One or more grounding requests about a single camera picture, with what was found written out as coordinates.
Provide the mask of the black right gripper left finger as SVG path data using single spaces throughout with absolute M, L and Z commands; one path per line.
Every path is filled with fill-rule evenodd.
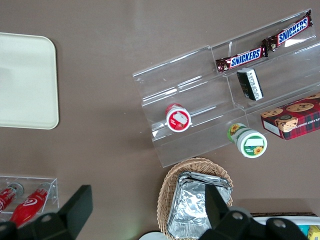
M 92 212 L 92 186 L 82 185 L 58 211 L 71 240 L 78 237 Z

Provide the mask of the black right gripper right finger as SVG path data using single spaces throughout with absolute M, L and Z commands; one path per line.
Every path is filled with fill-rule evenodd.
M 215 229 L 229 212 L 229 208 L 214 185 L 205 186 L 205 210 L 212 229 Z

